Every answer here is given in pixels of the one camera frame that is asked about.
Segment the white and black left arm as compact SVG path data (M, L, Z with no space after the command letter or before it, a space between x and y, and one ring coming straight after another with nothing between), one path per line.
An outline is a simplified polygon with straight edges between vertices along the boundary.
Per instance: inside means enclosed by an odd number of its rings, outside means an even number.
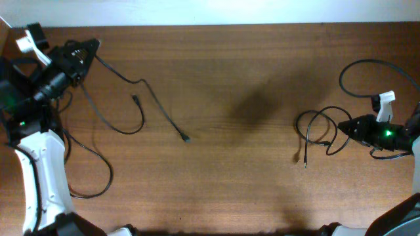
M24 235L104 235L78 215L64 166L64 130L52 101L81 84L99 48L97 39L52 49L37 77L1 58L1 122L20 161L26 212Z

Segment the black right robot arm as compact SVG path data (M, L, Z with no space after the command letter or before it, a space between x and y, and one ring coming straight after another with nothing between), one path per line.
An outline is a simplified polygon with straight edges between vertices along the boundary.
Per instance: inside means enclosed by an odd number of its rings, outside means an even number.
M411 195L378 216L366 227L339 223L322 226L317 235L418 235L419 234L419 105L403 125L390 122L385 111L363 115L337 125L348 138L371 147L376 161L411 157Z

